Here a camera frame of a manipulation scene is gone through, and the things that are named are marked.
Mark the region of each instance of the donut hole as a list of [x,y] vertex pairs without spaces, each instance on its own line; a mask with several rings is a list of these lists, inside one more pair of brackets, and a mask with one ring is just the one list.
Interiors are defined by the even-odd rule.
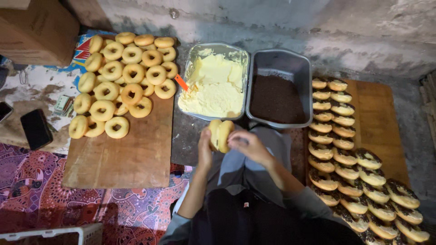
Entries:
[[88,127],[89,127],[90,129],[95,129],[95,128],[97,127],[97,124],[96,124],[96,123],[93,123],[93,124],[89,125]]
[[119,129],[121,129],[121,125],[115,125],[115,126],[113,126],[112,127],[112,129],[114,130],[114,131],[118,131]]
[[132,71],[129,75],[131,78],[134,78],[138,73],[136,71]]

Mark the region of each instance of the black phone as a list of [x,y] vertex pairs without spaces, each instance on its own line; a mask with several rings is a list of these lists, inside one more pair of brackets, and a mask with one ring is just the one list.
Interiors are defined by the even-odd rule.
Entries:
[[8,118],[14,109],[6,102],[0,102],[0,122]]
[[20,119],[31,150],[38,150],[53,141],[42,109],[33,110]]

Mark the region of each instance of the gray pants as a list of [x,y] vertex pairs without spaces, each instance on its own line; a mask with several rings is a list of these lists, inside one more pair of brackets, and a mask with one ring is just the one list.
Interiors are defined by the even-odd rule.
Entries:
[[[256,134],[268,151],[291,171],[289,135],[265,127],[255,127],[250,132]],[[265,201],[284,207],[280,189],[260,164],[236,150],[226,154],[214,152],[212,157],[213,163],[208,176],[206,194],[219,188],[225,188],[233,195],[249,189]]]

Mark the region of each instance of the patterned fabric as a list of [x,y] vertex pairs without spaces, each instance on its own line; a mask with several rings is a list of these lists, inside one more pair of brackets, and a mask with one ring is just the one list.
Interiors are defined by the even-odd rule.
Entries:
[[0,233],[102,222],[103,244],[157,244],[191,175],[171,164],[166,188],[72,189],[61,185],[65,162],[0,143]]

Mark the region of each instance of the person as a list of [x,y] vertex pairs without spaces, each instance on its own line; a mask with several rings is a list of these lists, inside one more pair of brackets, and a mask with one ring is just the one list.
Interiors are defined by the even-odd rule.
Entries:
[[198,165],[160,245],[363,244],[291,174],[289,135],[235,130],[226,154],[212,154],[210,138],[203,129]]

